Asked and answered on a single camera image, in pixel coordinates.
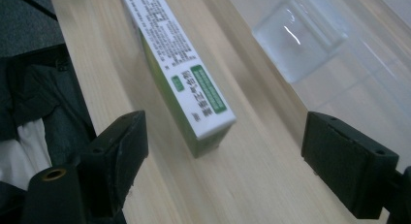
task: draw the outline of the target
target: transparent plastic container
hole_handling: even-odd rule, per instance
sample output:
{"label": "transparent plastic container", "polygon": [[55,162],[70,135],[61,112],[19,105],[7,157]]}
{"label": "transparent plastic container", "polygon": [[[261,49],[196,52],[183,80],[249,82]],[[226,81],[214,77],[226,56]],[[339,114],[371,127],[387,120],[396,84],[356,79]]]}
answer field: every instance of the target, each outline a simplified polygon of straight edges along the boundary
{"label": "transparent plastic container", "polygon": [[386,1],[232,0],[310,111],[392,149],[403,170],[411,165],[411,22],[406,2]]}

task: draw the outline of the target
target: white and green box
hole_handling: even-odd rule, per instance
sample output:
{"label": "white and green box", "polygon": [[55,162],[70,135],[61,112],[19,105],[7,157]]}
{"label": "white and green box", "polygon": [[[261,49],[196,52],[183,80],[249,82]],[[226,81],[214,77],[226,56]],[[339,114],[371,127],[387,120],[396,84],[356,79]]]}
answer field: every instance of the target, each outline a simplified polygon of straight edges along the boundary
{"label": "white and green box", "polygon": [[165,0],[123,0],[148,65],[194,157],[218,147],[236,117]]}

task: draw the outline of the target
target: wooden table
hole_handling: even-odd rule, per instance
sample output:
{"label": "wooden table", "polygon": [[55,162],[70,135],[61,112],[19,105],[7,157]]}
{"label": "wooden table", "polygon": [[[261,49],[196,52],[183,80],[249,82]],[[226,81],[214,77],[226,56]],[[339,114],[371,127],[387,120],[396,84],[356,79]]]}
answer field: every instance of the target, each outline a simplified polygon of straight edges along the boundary
{"label": "wooden table", "polygon": [[357,220],[300,156],[306,109],[229,0],[167,0],[237,123],[194,159],[148,71],[120,0],[52,0],[97,133],[145,110],[149,156],[128,223],[385,223]]}

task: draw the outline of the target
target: green label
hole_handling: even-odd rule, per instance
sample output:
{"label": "green label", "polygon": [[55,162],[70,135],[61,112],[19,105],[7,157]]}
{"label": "green label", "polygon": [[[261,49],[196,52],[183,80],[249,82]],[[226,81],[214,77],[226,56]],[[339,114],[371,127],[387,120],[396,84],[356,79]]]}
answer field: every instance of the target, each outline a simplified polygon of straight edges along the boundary
{"label": "green label", "polygon": [[178,76],[172,77],[172,81],[174,83],[175,89],[177,89],[178,92],[184,90],[184,85],[182,84]]}
{"label": "green label", "polygon": [[218,95],[217,90],[214,85],[212,85],[211,80],[207,76],[203,67],[201,65],[192,67],[191,72],[193,72],[194,77],[205,93],[205,96],[214,109],[214,112],[221,113],[225,111],[227,107],[224,105],[223,100],[221,100],[221,97]]}

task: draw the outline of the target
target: gray carpet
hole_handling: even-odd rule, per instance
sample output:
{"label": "gray carpet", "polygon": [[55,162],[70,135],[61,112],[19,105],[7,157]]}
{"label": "gray carpet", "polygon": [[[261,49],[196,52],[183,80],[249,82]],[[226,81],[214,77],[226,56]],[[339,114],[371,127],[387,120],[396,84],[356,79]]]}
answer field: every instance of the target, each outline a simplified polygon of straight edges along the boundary
{"label": "gray carpet", "polygon": [[[50,0],[35,0],[54,13]],[[21,0],[0,0],[0,57],[64,43],[58,22]]]}

